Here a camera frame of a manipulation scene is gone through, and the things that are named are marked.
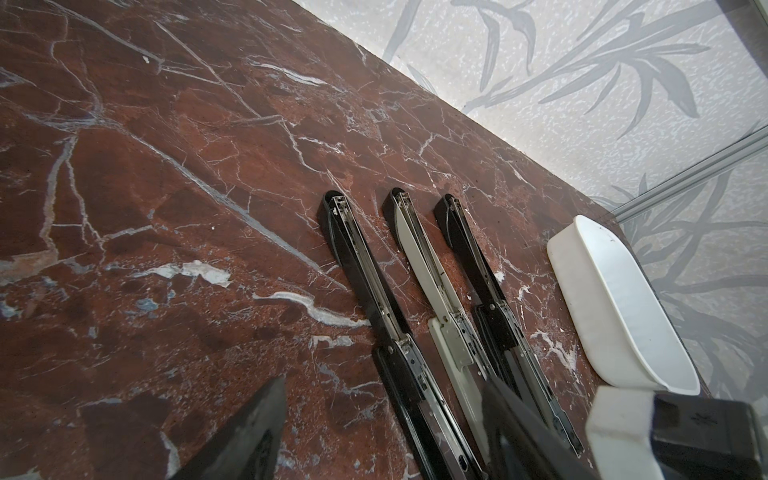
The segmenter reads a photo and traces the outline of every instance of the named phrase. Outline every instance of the brown marble countertop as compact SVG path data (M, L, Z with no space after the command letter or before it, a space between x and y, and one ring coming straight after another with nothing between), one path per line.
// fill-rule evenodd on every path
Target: brown marble countertop
M292 2L0 8L0 478L165 478L278 375L277 478L412 478L329 189L460 417L380 213L411 194L469 307L432 215L458 196L586 442L601 381L545 244L601 207Z

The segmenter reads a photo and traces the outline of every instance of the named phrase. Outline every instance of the white plastic tray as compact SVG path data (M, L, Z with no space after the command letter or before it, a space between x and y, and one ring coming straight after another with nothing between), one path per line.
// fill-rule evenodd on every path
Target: white plastic tray
M547 253L584 353L616 387L698 395L699 378L640 266L616 235L584 216Z

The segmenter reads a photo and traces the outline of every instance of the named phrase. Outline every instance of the white container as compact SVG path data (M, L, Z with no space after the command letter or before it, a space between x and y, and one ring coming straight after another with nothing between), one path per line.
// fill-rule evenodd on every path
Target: white container
M587 418L587 440L603 480L664 480L650 446L655 395L649 390L598 389Z
M584 216L547 253L595 372L616 387L698 395L699 378L632 253Z

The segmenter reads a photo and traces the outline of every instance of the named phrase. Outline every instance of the wall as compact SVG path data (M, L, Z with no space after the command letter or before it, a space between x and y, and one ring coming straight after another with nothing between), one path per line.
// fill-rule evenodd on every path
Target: wall
M622 227L711 392L768 433L768 151Z
M605 203L768 121L746 0L297 1Z

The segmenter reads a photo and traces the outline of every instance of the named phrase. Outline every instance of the metal strip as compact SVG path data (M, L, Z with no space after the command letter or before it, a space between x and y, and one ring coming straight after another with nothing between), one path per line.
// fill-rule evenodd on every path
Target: metal strip
M768 148L768 127L747 135L735 144L724 148L715 155L683 170L644 194L629 200L612 211L618 222L624 222L661 202L695 187L712 177L734 168L741 162Z

